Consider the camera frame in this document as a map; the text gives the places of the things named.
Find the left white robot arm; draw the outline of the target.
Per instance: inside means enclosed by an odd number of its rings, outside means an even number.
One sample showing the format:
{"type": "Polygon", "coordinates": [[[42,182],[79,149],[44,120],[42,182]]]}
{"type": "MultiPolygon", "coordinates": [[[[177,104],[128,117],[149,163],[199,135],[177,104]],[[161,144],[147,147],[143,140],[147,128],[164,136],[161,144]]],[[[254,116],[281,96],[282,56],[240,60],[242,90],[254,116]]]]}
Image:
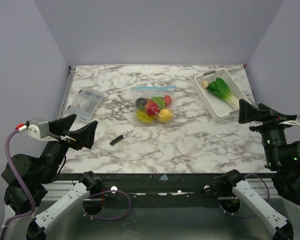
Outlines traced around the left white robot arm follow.
{"type": "Polygon", "coordinates": [[[71,114],[54,121],[34,118],[19,124],[5,141],[7,165],[1,176],[8,184],[4,195],[4,220],[0,240],[44,240],[48,229],[62,214],[86,197],[97,197],[102,180],[92,171],[83,173],[72,189],[45,212],[35,215],[48,193],[45,185],[55,182],[69,149],[91,149],[98,126],[96,120],[78,130],[70,130],[77,118],[71,114]],[[10,142],[17,134],[46,142],[40,157],[10,153],[10,142]]]}

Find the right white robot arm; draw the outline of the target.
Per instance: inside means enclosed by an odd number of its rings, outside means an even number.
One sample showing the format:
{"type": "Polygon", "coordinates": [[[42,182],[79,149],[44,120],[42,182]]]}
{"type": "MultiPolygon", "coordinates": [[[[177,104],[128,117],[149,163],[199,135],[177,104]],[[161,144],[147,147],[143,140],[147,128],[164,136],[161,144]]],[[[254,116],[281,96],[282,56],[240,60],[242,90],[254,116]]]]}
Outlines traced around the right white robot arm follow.
{"type": "Polygon", "coordinates": [[[239,124],[260,122],[249,130],[261,134],[265,168],[273,171],[273,185],[282,198],[288,217],[270,206],[251,187],[246,177],[231,170],[220,177],[220,191],[235,195],[263,222],[274,240],[300,240],[300,141],[288,144],[285,129],[300,127],[300,115],[286,115],[263,103],[257,107],[239,100],[239,124]]]}

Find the dark avocado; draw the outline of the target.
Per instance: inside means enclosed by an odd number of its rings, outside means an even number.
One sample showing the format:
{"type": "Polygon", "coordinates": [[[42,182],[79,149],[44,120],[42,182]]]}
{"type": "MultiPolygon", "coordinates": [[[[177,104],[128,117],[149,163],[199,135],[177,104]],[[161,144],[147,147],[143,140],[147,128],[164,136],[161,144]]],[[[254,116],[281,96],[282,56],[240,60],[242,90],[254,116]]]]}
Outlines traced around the dark avocado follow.
{"type": "Polygon", "coordinates": [[[137,108],[142,108],[142,107],[145,107],[146,104],[148,103],[148,101],[143,98],[143,97],[139,97],[136,101],[135,101],[135,106],[137,108]]]}

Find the clear zip top bag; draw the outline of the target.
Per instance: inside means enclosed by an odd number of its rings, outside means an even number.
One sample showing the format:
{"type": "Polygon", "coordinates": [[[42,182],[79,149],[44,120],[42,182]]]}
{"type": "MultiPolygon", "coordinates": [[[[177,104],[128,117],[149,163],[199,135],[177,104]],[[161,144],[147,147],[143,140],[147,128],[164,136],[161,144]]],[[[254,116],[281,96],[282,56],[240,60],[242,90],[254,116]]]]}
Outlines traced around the clear zip top bag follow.
{"type": "Polygon", "coordinates": [[[139,124],[169,124],[173,121],[175,86],[135,86],[131,88],[139,124]]]}

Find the green lime fruit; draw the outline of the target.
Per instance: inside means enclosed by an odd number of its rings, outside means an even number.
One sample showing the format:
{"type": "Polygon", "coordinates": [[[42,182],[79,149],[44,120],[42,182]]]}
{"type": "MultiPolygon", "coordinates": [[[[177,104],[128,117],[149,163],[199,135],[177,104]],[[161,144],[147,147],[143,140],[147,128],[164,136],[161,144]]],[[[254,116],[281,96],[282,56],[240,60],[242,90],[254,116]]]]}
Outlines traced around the green lime fruit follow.
{"type": "Polygon", "coordinates": [[[160,109],[164,109],[166,107],[165,100],[162,96],[154,96],[151,100],[155,102],[160,109]]]}

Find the yellow star fruit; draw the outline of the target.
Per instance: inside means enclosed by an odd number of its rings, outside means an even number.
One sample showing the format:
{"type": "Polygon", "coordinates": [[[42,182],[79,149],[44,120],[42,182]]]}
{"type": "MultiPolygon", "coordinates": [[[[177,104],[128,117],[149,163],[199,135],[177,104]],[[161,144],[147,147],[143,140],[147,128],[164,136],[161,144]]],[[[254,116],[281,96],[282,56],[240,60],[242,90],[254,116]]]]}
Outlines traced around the yellow star fruit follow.
{"type": "Polygon", "coordinates": [[[154,118],[152,116],[147,115],[144,111],[141,110],[137,110],[135,116],[138,121],[144,124],[150,124],[154,121],[154,118]]]}

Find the yellow pear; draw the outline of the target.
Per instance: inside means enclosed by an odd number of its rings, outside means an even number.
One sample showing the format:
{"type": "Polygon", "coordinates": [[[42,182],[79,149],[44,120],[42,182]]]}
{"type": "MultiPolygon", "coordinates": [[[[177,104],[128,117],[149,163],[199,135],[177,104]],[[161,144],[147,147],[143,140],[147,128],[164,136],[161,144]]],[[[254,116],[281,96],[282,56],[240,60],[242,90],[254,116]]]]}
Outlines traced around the yellow pear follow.
{"type": "Polygon", "coordinates": [[[173,119],[173,112],[170,108],[163,108],[157,115],[157,120],[161,123],[168,123],[173,119]]]}

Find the red strawberry toy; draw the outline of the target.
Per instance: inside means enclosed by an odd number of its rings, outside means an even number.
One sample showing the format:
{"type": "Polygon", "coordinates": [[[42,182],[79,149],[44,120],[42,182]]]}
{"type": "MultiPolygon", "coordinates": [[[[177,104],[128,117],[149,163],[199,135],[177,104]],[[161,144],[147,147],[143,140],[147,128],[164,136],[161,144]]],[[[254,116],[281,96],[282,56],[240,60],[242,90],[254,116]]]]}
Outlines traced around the red strawberry toy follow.
{"type": "Polygon", "coordinates": [[[163,100],[166,107],[169,107],[172,104],[172,98],[169,95],[165,95],[163,100]]]}

